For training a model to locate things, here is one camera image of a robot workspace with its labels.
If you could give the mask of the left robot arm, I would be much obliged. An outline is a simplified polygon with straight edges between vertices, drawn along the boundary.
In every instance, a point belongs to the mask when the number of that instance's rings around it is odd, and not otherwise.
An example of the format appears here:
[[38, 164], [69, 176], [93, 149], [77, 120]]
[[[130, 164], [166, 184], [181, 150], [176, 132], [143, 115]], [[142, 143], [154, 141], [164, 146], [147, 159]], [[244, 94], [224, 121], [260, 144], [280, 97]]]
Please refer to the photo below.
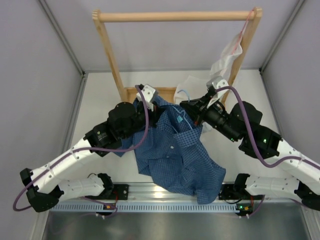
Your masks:
[[87, 132], [70, 150], [42, 167], [22, 170], [20, 177], [30, 207], [41, 213], [69, 199], [109, 199], [114, 184], [106, 173], [81, 180], [66, 178], [90, 163], [93, 155], [104, 157], [110, 152], [119, 153], [123, 140], [143, 129], [155, 127], [164, 111], [157, 103], [153, 103], [150, 110], [144, 108], [142, 102], [137, 105], [121, 102], [108, 113], [105, 122]]

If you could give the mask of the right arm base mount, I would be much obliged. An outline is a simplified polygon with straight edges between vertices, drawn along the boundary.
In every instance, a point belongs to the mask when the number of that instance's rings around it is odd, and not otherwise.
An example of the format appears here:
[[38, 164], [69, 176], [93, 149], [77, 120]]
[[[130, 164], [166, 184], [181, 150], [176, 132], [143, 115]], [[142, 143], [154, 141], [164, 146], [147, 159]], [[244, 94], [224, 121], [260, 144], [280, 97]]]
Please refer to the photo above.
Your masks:
[[239, 173], [233, 183], [224, 183], [218, 194], [219, 200], [262, 200], [263, 195], [251, 194], [246, 190], [246, 181], [250, 177], [247, 173]]

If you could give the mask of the blue checked shirt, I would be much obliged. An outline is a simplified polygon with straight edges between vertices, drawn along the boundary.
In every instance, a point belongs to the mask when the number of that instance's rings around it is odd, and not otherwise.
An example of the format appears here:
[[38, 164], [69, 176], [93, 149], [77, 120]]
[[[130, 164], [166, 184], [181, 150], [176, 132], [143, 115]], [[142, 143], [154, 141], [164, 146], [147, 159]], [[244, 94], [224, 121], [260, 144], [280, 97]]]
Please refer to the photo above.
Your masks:
[[212, 203], [226, 169], [211, 159], [200, 141], [203, 128], [182, 107], [160, 96], [155, 101], [164, 112], [134, 150], [138, 172], [169, 192], [196, 196], [200, 205]]

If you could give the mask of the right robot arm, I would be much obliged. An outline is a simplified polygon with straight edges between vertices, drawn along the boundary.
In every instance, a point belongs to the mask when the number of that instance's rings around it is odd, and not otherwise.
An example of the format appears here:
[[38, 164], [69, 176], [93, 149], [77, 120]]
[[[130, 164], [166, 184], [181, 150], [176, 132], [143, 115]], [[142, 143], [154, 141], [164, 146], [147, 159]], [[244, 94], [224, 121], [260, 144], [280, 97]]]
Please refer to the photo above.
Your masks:
[[246, 196], [271, 196], [288, 198], [312, 210], [320, 209], [320, 165], [300, 151], [295, 150], [283, 137], [260, 124], [262, 112], [243, 101], [234, 87], [231, 90], [237, 99], [230, 113], [222, 103], [214, 100], [220, 93], [210, 87], [198, 99], [184, 100], [179, 105], [195, 125], [207, 123], [232, 142], [241, 141], [239, 150], [257, 159], [266, 168], [281, 168], [290, 177], [261, 177], [249, 173], [237, 175], [232, 192], [239, 198]]

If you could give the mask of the blue wire hanger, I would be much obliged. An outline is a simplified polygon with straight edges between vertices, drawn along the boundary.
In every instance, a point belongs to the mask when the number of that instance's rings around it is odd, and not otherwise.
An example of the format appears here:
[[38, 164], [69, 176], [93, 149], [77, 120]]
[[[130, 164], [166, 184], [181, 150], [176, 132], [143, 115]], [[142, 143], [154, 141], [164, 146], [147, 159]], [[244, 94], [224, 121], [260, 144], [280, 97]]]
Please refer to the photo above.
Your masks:
[[[190, 94], [184, 90], [184, 89], [181, 89], [177, 92], [178, 94], [179, 93], [184, 93], [185, 96], [187, 97], [187, 100], [181, 100], [179, 103], [182, 103], [182, 102], [190, 102], [191, 98], [190, 98]], [[188, 128], [190, 130], [194, 130], [194, 129], [201, 129], [199, 126], [196, 126], [195, 123], [191, 123], [192, 119], [191, 117], [189, 116], [188, 113], [186, 113], [186, 111], [181, 107], [181, 106], [177, 106], [177, 105], [174, 105], [171, 107], [177, 114], [177, 116], [175, 117], [176, 118], [176, 121], [177, 121], [177, 124], [180, 125], [180, 124], [183, 124], [183, 125], [187, 125]]]

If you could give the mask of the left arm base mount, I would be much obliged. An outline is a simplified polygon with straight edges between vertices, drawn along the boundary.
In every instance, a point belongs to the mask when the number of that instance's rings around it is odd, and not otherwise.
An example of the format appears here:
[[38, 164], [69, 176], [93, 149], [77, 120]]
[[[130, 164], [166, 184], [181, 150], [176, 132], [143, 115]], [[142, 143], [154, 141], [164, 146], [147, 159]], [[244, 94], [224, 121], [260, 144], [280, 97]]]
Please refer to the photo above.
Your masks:
[[118, 200], [127, 200], [129, 194], [128, 184], [114, 184], [111, 177], [106, 173], [99, 173], [97, 177], [102, 180], [103, 190], [98, 196], [94, 196], [95, 200], [114, 200], [114, 203], [104, 206], [105, 210], [115, 211]]

